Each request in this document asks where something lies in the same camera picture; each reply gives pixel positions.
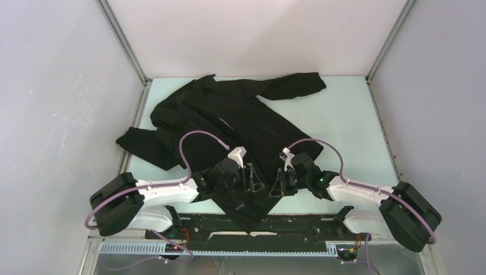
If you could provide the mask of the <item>black jacket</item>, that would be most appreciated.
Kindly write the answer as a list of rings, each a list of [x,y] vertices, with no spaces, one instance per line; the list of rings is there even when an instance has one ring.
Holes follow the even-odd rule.
[[[292,100],[326,88],[318,73],[295,73],[268,80],[217,81],[208,75],[169,94],[151,112],[152,130],[131,127],[117,139],[127,152],[163,169],[192,171],[221,161],[224,144],[246,149],[265,188],[253,194],[218,193],[213,201],[244,231],[251,231],[277,204],[269,192],[283,162],[279,153],[293,145],[295,154],[316,159],[323,147],[263,103]]]

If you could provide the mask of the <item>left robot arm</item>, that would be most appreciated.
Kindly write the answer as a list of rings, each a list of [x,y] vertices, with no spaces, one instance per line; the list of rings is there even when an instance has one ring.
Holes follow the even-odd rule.
[[[241,166],[226,158],[212,168],[192,173],[186,183],[181,179],[137,180],[125,172],[95,192],[89,202],[95,212],[95,227],[103,237],[125,229],[147,229],[172,239],[181,231],[173,203],[205,201],[224,191],[238,197],[264,187],[251,163]]]

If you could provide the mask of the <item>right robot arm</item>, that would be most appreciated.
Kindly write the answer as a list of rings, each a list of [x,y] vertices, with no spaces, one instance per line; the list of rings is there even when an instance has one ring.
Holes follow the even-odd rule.
[[[343,180],[341,174],[321,170],[305,153],[285,149],[279,154],[279,168],[270,196],[281,198],[306,189],[315,198],[340,202],[344,208],[333,224],[340,239],[370,233],[391,237],[404,248],[421,252],[432,242],[432,232],[442,222],[441,214],[410,183],[372,186]]]

